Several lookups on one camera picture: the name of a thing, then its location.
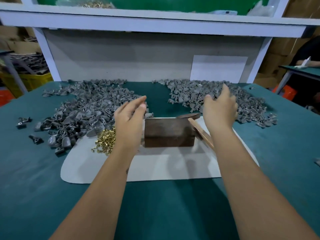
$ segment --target left hand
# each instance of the left hand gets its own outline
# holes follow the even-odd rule
[[[136,154],[141,144],[142,120],[146,112],[146,96],[125,102],[114,113],[114,148]]]

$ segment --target white shelf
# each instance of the white shelf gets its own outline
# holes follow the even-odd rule
[[[0,3],[3,25],[203,35],[301,37],[318,19]]]

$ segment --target yellow crate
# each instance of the yellow crate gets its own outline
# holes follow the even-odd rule
[[[19,77],[21,78],[28,91],[32,91],[42,86],[43,84],[46,84],[47,82],[53,81],[51,73],[47,73],[44,75],[19,74]],[[22,92],[11,74],[0,73],[0,78],[16,98],[22,96]]]

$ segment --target teal table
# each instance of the teal table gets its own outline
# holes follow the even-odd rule
[[[168,104],[169,90],[158,83],[128,82],[136,94],[146,95],[156,117],[189,110]],[[252,123],[234,129],[255,154],[263,172],[299,214],[320,235],[320,116],[258,86],[243,85],[264,97],[278,125],[262,129]],[[76,204],[88,185],[64,182],[60,169],[66,155],[57,157],[46,143],[35,145],[28,135],[45,141],[46,132],[33,132],[37,121],[52,116],[72,96],[42,97],[47,83],[0,108],[0,239],[48,239]],[[18,117],[33,118],[18,130]],[[238,239],[221,178],[129,182],[126,185],[115,239],[207,240]]]
[[[320,81],[320,67],[307,67],[303,69],[294,68],[294,66],[290,65],[280,65],[280,68],[284,68],[287,70],[285,75],[283,76],[282,80],[280,81],[278,88],[276,89],[275,93],[279,94],[286,83],[289,81],[289,78],[292,74],[298,74],[301,76],[305,76],[314,80]]]

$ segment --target table leg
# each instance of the table leg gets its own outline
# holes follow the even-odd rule
[[[276,89],[275,93],[279,94],[283,87],[286,85],[287,81],[289,80],[290,76],[292,75],[291,71],[287,71],[285,75],[283,76],[281,82],[278,85],[278,88]]]
[[[19,86],[21,92],[23,94],[26,94],[28,92],[28,90],[26,89],[25,85],[23,84],[22,80],[20,79],[18,72],[16,71],[16,69],[14,69],[14,65],[12,64],[10,58],[8,56],[3,56],[2,58],[4,60],[6,67],[9,70],[10,74],[13,76],[17,85]]]

